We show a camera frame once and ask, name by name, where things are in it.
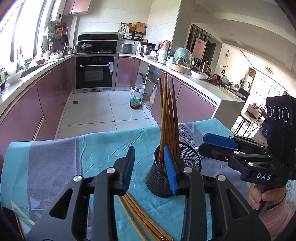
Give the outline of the pink sleeve forearm right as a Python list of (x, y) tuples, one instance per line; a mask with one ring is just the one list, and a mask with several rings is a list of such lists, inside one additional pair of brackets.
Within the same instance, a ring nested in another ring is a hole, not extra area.
[(287, 208), (285, 199), (272, 209), (267, 209), (261, 217), (261, 221), (269, 231), (272, 240), (280, 235), (293, 215), (294, 212)]

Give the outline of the right hand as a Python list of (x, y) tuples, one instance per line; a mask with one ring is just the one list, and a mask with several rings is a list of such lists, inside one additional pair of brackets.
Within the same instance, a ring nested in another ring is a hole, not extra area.
[(248, 192), (248, 203), (255, 210), (260, 208), (261, 201), (269, 203), (269, 206), (278, 205), (285, 199), (286, 192), (286, 187), (261, 192), (257, 184), (251, 184)]

